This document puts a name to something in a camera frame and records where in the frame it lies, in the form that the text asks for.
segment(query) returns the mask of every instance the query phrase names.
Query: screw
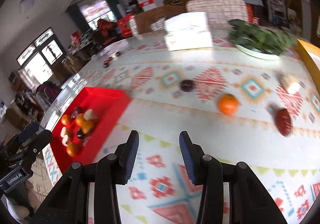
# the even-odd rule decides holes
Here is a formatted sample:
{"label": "screw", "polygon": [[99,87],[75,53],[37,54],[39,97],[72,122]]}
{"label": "screw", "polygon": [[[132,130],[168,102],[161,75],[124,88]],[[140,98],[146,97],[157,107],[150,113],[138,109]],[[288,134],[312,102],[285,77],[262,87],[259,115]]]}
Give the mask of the screw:
{"label": "screw", "polygon": [[107,156],[107,159],[108,159],[109,161],[113,161],[113,160],[117,159],[117,156],[116,156],[115,154],[109,154],[109,155]]}
{"label": "screw", "polygon": [[72,164],[73,169],[78,169],[80,166],[81,166],[81,163],[79,163],[79,162],[75,162]]}
{"label": "screw", "polygon": [[212,156],[211,155],[204,155],[204,156],[202,156],[202,159],[205,161],[211,161]]}
{"label": "screw", "polygon": [[242,168],[242,169],[247,168],[247,164],[244,163],[244,162],[239,162],[238,165],[239,165],[239,167]]}

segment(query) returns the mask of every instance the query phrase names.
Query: orange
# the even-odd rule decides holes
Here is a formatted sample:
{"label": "orange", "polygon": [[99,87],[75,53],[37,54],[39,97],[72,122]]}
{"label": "orange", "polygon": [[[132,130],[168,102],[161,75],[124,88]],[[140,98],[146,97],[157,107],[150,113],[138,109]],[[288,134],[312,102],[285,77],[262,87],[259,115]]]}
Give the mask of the orange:
{"label": "orange", "polygon": [[77,143],[70,143],[67,146],[67,153],[70,156],[76,156],[77,154],[79,154],[81,152],[81,145],[77,144]]}
{"label": "orange", "polygon": [[61,123],[65,126],[70,125],[72,122],[71,118],[69,115],[64,115],[63,117],[61,117]]}
{"label": "orange", "polygon": [[221,113],[232,116],[240,105],[239,100],[232,94],[224,94],[218,100],[218,109]]}
{"label": "orange", "polygon": [[94,122],[91,120],[85,121],[82,125],[82,132],[86,135],[87,133],[91,132],[94,128]]}
{"label": "orange", "polygon": [[76,124],[80,127],[83,126],[83,123],[85,122],[85,119],[83,118],[83,113],[82,114],[79,114],[77,117],[76,117]]}

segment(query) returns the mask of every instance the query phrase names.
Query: garlic bulb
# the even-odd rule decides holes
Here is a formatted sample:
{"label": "garlic bulb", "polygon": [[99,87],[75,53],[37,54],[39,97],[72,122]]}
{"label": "garlic bulb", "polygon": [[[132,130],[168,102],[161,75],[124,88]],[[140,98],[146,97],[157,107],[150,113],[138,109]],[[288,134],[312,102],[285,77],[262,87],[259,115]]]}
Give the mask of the garlic bulb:
{"label": "garlic bulb", "polygon": [[67,147],[68,144],[71,142],[71,133],[70,131],[66,128],[63,127],[60,133],[60,136],[62,137],[62,144]]}
{"label": "garlic bulb", "polygon": [[96,114],[93,112],[93,109],[88,109],[84,115],[83,118],[87,121],[96,121],[99,118],[96,116]]}
{"label": "garlic bulb", "polygon": [[297,78],[292,74],[283,75],[280,83],[288,94],[295,94],[300,89]]}

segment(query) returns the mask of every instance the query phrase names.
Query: white plate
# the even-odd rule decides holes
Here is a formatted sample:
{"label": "white plate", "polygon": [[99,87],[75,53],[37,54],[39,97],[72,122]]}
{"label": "white plate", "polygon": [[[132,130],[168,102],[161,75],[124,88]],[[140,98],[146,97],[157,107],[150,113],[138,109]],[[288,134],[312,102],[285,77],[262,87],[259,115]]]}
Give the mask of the white plate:
{"label": "white plate", "polygon": [[259,58],[259,59],[263,59],[263,60],[278,60],[280,57],[278,55],[275,55],[275,54],[266,54],[266,53],[261,53],[259,52],[259,50],[257,51],[252,51],[252,50],[249,50],[245,47],[242,47],[240,45],[236,45],[236,47],[238,48],[238,50],[250,55],[250,56],[253,56],[253,57],[256,57],[256,58]]}

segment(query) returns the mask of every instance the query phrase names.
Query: table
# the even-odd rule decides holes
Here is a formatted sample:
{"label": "table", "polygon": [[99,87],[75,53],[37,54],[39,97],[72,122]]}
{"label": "table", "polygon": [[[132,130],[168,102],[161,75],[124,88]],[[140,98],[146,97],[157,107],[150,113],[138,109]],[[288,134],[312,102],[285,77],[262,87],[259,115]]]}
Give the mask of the table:
{"label": "table", "polygon": [[[319,93],[300,57],[290,50],[278,61],[260,60],[234,48],[226,31],[213,30],[212,36],[213,48],[175,52],[167,50],[163,32],[129,38],[123,55],[109,68],[102,66],[106,57],[90,61],[44,116],[42,125],[52,129],[84,86],[129,93],[131,103],[95,158],[113,153],[131,130],[139,132],[132,177],[126,186],[117,186],[123,223],[195,223],[201,187],[191,185],[186,175],[179,149],[183,130],[219,161],[246,162],[288,223],[299,223],[319,194]],[[278,82],[279,74],[288,72],[300,81],[294,95]],[[181,92],[178,85],[183,79],[196,80],[197,89]],[[222,93],[234,94],[241,102],[235,116],[218,112],[216,102]],[[274,126],[270,115],[274,106],[286,107],[291,114],[294,129],[288,138]],[[50,145],[43,153],[54,185],[61,172]],[[225,188],[224,223],[228,223]]]}
{"label": "table", "polygon": [[88,41],[84,45],[80,45],[78,48],[75,48],[70,54],[78,56],[82,61],[86,62],[91,56],[87,53],[87,48],[92,46],[92,41]]}

